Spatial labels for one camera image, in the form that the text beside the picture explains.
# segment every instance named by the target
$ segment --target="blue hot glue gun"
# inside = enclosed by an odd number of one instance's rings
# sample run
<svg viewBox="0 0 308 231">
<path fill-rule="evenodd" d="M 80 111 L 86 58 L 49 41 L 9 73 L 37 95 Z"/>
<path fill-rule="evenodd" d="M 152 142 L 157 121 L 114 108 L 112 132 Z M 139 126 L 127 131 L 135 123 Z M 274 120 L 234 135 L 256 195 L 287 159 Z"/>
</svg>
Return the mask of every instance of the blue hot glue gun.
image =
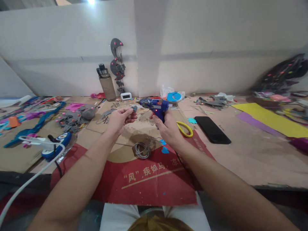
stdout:
<svg viewBox="0 0 308 231">
<path fill-rule="evenodd" d="M 165 111 L 168 110 L 169 103 L 166 100 L 162 99 L 150 99 L 144 98 L 139 101 L 139 104 L 144 108 L 148 108 L 153 111 L 153 114 L 158 116 L 163 123 L 165 123 Z"/>
</svg>

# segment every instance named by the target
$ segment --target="yellow scissors handle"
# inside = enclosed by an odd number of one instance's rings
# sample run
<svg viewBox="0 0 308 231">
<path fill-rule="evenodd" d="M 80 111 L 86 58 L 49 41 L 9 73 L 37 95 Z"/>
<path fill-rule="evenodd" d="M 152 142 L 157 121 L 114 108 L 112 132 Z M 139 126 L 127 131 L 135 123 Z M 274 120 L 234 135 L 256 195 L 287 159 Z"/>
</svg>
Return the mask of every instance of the yellow scissors handle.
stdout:
<svg viewBox="0 0 308 231">
<path fill-rule="evenodd" d="M 193 136 L 192 129 L 191 129 L 187 124 L 182 123 L 182 122 L 180 122 L 180 121 L 177 121 L 176 123 L 177 123 L 177 126 L 179 127 L 180 132 L 181 132 L 185 137 L 190 138 L 190 137 Z M 189 135 L 187 135 L 187 134 L 183 131 L 183 129 L 179 126 L 179 124 L 182 125 L 183 127 L 185 127 L 185 128 L 188 129 Z"/>
</svg>

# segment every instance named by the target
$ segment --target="hand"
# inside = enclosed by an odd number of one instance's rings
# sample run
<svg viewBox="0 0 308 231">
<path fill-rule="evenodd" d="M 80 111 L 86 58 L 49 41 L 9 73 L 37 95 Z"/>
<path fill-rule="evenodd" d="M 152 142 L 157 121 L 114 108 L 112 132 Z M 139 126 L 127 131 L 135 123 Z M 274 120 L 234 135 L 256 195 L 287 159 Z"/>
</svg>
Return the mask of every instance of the hand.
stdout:
<svg viewBox="0 0 308 231">
<path fill-rule="evenodd" d="M 119 136 L 124 130 L 124 125 L 133 123 L 137 118 L 132 108 L 117 109 L 110 115 L 107 131 Z"/>
<path fill-rule="evenodd" d="M 170 110 L 165 112 L 165 124 L 156 116 L 151 115 L 150 119 L 154 120 L 155 125 L 158 127 L 163 140 L 174 149 L 178 144 L 184 142 L 184 138 L 180 133 L 175 118 L 171 115 Z"/>
</svg>

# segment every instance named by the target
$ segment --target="forearm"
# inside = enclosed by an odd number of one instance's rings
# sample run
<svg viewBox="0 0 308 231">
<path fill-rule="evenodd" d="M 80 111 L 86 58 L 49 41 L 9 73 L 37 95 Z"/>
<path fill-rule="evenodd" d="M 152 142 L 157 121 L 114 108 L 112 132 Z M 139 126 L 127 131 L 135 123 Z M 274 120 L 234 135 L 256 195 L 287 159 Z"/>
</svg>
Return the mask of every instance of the forearm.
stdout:
<svg viewBox="0 0 308 231">
<path fill-rule="evenodd" d="M 29 230 L 41 230 L 49 223 L 51 230 L 78 224 L 81 212 L 91 199 L 104 170 L 116 136 L 103 134 L 100 139 L 61 178 L 34 218 Z"/>
<path fill-rule="evenodd" d="M 239 226 L 247 230 L 298 230 L 261 194 L 188 142 L 175 150 L 188 163 L 204 191 Z"/>
</svg>

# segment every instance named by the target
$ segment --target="smartphone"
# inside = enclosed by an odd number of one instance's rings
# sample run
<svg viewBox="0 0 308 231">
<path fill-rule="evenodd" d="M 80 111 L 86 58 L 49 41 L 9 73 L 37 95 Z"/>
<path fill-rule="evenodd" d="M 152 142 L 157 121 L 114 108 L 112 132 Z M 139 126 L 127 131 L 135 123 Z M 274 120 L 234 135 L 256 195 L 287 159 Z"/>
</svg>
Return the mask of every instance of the smartphone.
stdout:
<svg viewBox="0 0 308 231">
<path fill-rule="evenodd" d="M 222 130 L 207 116 L 196 116 L 195 120 L 211 143 L 231 144 L 231 140 Z"/>
</svg>

